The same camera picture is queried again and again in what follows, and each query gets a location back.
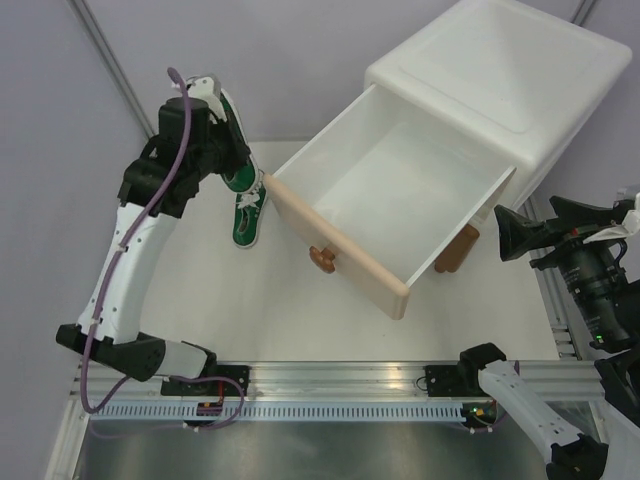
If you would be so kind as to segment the green sneaker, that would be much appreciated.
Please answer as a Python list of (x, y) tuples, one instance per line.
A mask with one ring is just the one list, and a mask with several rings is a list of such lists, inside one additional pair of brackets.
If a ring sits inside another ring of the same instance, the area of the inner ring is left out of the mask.
[(231, 96), (222, 89), (220, 103), (224, 117), (216, 119), (217, 136), (227, 147), (220, 176), (226, 186), (236, 194), (254, 190), (260, 183), (261, 174), (245, 138), (240, 116)]
[(259, 173), (256, 186), (235, 198), (232, 239), (238, 248), (248, 249), (256, 243), (266, 201), (263, 174)]

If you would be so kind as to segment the brown drawer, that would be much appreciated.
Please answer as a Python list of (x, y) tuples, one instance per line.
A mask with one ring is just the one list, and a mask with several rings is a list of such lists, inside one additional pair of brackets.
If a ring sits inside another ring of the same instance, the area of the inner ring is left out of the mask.
[(437, 257), (434, 263), (435, 271), (457, 272), (479, 237), (480, 232), (474, 226), (465, 225)]

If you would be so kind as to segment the bear knob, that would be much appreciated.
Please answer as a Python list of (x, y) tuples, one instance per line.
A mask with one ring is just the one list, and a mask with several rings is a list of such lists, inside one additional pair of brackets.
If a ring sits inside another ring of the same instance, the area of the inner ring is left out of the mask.
[(313, 264), (322, 272), (331, 274), (335, 272), (335, 254), (329, 248), (318, 249), (315, 246), (309, 247), (309, 257)]

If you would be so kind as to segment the beige drawer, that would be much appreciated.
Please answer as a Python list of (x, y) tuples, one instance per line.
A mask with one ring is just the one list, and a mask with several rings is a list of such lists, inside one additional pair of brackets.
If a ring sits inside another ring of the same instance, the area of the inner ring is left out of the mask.
[(281, 219), (389, 318), (515, 169), (485, 145), (379, 85), (368, 87), (264, 185)]

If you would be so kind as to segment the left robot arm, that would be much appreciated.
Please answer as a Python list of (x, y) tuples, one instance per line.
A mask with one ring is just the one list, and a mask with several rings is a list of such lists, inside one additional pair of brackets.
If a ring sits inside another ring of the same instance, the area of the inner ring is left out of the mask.
[(141, 312), (156, 264), (188, 202), (210, 174), (245, 165), (249, 148), (230, 101), (171, 98), (159, 110), (159, 133), (124, 171), (114, 236), (89, 303), (73, 324), (58, 328), (56, 341), (141, 382), (153, 376), (183, 377), (195, 395), (218, 384), (214, 352), (188, 342), (142, 332)]

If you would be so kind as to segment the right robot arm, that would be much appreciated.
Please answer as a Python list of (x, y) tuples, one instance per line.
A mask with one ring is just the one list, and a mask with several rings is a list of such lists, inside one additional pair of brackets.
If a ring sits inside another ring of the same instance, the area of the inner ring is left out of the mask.
[(559, 196), (554, 218), (534, 221), (498, 205), (500, 257), (545, 250), (532, 268), (555, 269), (603, 352), (593, 362), (524, 362), (493, 343), (463, 351), (456, 381), (468, 396), (485, 395), (539, 453), (549, 479), (639, 476), (639, 283), (622, 266), (639, 232), (639, 189), (618, 192), (609, 208)]

